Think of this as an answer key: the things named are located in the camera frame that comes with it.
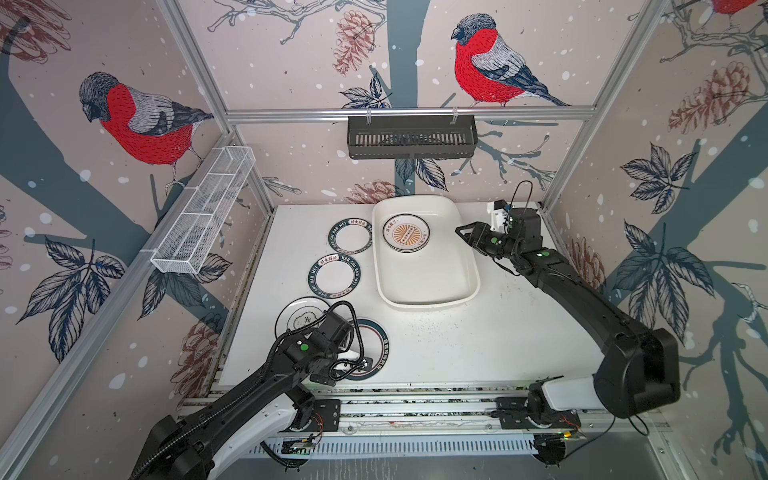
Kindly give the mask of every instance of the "round plate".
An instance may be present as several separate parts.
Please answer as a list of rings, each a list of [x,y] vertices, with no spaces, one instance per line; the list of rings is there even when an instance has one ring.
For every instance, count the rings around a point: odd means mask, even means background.
[[[389,358],[389,338],[387,338],[384,329],[371,319],[358,318],[357,324],[360,327],[362,344],[366,351],[366,365],[362,370],[358,370],[346,377],[347,380],[365,380],[379,373]],[[354,339],[352,347],[357,348],[357,338]]]
[[[275,322],[275,338],[278,332],[295,330],[308,325],[323,316],[330,305],[322,298],[316,296],[304,296],[285,305]]]
[[[429,241],[429,225],[411,214],[395,215],[382,228],[387,245],[403,253],[416,252]]]
[[[364,233],[359,235],[359,233],[362,232],[356,231],[361,230],[360,227],[368,230],[367,241],[364,240]],[[345,253],[347,255],[354,255],[356,253],[364,252],[365,250],[368,250],[368,247],[370,247],[371,243],[373,243],[373,235],[371,234],[371,231],[371,223],[368,220],[363,220],[362,218],[346,218],[334,225],[331,231],[328,232],[328,244],[335,251],[339,253]],[[347,247],[347,249],[340,247],[339,243]]]
[[[306,281],[315,295],[322,298],[340,298],[360,283],[360,265],[349,255],[332,253],[312,265]]]

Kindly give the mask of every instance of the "wallpaper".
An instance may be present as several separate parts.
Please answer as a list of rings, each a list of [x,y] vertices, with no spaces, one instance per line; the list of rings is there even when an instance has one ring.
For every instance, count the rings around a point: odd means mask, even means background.
[[[154,2],[0,12],[4,442],[220,132]]]
[[[700,478],[768,478],[768,25],[674,0],[552,213],[581,274],[679,339]]]
[[[374,204],[399,195],[439,194],[456,202],[511,197],[531,180],[539,201],[560,167],[581,121],[478,123],[470,159],[353,160],[346,122],[242,124],[274,204]],[[528,196],[528,188],[518,199]]]
[[[130,476],[152,426],[210,385],[265,219],[246,186],[199,275],[153,270],[30,459],[24,480]]]
[[[181,2],[229,109],[592,104],[643,3]]]

